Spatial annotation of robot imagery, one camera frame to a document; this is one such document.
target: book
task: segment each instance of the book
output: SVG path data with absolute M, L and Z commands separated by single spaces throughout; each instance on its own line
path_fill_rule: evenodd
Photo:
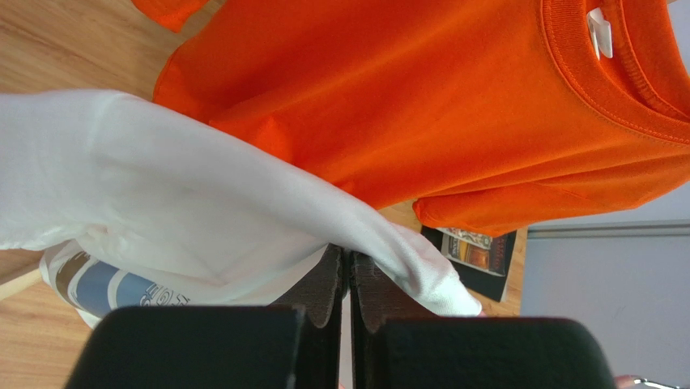
M 491 249 L 492 238 L 488 235 L 484 235 L 482 233 L 471 233 L 470 231 L 465 231 L 464 229 L 439 228 L 438 230 L 446 235 L 455 237 L 458 240 L 470 243 L 471 245 L 481 247 L 485 250 Z
M 500 249 L 500 245 L 496 245 L 496 249 L 492 253 L 490 246 L 489 249 L 485 249 L 445 234 L 441 243 L 441 253 L 447 259 L 484 271 L 492 276 L 505 277 L 505 255 L 496 252 Z
M 444 236 L 441 231 L 429 227 L 423 227 L 422 235 L 424 235 L 439 251 L 441 251 Z M 492 239 L 492 248 L 490 251 L 493 253 L 493 255 L 503 256 L 506 275 L 509 274 L 510 261 L 513 258 L 513 248 L 515 246 L 516 236 L 517 233 L 512 232 Z M 485 271 L 480 271 L 461 263 L 454 261 L 450 262 L 460 275 L 460 280 L 465 287 L 474 290 L 475 292 L 482 294 L 494 301 L 501 302 L 505 299 L 508 286 L 507 276 L 493 276 Z

